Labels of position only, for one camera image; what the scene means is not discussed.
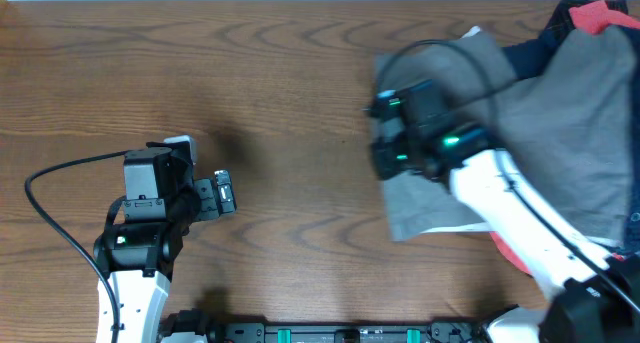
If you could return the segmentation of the grey shorts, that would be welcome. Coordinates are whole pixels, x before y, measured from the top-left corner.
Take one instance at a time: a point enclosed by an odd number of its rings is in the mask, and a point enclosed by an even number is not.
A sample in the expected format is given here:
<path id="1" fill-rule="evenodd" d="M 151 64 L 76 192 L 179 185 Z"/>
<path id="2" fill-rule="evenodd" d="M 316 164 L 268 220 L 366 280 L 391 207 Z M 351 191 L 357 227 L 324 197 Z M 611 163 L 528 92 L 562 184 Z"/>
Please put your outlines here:
<path id="1" fill-rule="evenodd" d="M 482 125 L 494 96 L 499 138 L 527 180 L 583 235 L 621 245 L 633 184 L 631 43 L 615 26 L 573 31 L 543 73 L 524 80 L 503 49 L 478 32 L 403 57 L 382 86 L 431 79 L 449 105 Z"/>

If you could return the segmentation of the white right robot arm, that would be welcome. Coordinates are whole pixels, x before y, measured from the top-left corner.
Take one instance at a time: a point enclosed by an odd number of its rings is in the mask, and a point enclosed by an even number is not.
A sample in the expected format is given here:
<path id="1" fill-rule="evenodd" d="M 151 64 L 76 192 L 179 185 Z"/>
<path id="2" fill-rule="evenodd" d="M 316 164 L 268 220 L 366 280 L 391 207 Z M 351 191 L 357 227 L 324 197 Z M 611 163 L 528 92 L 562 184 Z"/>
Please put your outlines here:
<path id="1" fill-rule="evenodd" d="M 378 176 L 417 173 L 444 185 L 489 224 L 549 301 L 481 323 L 476 342 L 636 342 L 639 258 L 618 258 L 563 218 L 483 125 L 456 117 L 430 80 L 377 93 L 369 114 Z"/>

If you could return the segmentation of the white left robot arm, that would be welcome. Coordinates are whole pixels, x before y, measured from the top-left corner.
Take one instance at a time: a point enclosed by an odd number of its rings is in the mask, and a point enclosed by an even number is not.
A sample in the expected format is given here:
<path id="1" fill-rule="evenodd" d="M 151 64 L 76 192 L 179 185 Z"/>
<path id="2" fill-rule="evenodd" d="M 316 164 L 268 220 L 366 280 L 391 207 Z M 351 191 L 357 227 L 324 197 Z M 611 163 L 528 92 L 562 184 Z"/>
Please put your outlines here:
<path id="1" fill-rule="evenodd" d="M 174 263 L 195 222 L 237 209 L 231 175 L 217 170 L 196 179 L 197 148 L 188 135 L 149 142 L 124 155 L 125 193 L 109 207 L 94 257 L 106 284 L 99 287 L 99 342 L 207 342 L 198 313 L 160 324 Z"/>

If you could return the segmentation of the dark navy shirt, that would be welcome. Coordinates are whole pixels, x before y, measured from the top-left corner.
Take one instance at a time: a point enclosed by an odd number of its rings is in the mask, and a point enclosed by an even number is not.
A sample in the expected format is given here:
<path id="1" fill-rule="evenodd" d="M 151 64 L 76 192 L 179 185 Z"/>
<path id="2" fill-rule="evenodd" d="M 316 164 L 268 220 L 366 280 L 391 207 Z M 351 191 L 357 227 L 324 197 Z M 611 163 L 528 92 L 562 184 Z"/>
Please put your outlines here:
<path id="1" fill-rule="evenodd" d="M 625 221 L 624 251 L 639 250 L 639 30 L 619 26 L 631 43 L 636 63 L 631 82 L 631 153 L 633 162 L 633 184 L 630 196 L 629 217 Z M 561 28 L 558 33 L 545 29 L 536 39 L 525 41 L 503 49 L 519 80 L 533 78 L 543 73 L 555 52 L 570 34 Z"/>

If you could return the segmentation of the dark plaid garment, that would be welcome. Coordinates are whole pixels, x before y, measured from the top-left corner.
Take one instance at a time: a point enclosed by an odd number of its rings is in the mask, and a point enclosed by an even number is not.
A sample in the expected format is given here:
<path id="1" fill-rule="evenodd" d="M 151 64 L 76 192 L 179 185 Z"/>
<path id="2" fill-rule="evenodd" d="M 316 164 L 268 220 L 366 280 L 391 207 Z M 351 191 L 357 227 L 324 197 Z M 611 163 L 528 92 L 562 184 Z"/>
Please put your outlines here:
<path id="1" fill-rule="evenodd" d="M 569 9 L 590 3 L 593 0 L 560 0 L 539 37 L 560 44 L 575 29 Z"/>

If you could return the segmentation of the pink red garment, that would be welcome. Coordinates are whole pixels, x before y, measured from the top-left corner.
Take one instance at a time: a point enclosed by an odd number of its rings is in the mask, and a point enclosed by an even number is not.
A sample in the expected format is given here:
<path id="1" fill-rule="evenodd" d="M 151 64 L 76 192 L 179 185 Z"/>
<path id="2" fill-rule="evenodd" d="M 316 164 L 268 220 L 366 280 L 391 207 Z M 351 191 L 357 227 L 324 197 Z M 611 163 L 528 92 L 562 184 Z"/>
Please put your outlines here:
<path id="1" fill-rule="evenodd" d="M 575 25 L 574 30 L 582 30 L 592 35 L 598 35 L 610 26 L 622 26 L 639 30 L 639 21 L 629 15 L 625 0 L 593 1 L 593 3 L 582 7 L 570 8 L 569 13 Z M 624 256 L 637 252 L 627 252 L 623 248 L 624 242 L 621 248 L 614 250 L 614 254 Z"/>

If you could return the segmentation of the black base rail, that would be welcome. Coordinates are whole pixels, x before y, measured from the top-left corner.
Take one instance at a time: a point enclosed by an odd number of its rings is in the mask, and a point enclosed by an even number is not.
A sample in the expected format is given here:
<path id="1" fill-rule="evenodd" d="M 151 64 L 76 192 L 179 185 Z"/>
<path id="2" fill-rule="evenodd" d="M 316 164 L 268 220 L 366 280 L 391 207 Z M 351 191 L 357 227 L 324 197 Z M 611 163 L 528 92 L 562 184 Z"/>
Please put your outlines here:
<path id="1" fill-rule="evenodd" d="M 285 324 L 222 322 L 199 310 L 183 310 L 164 320 L 160 343 L 486 343 L 479 325 L 468 321 L 421 324 Z"/>

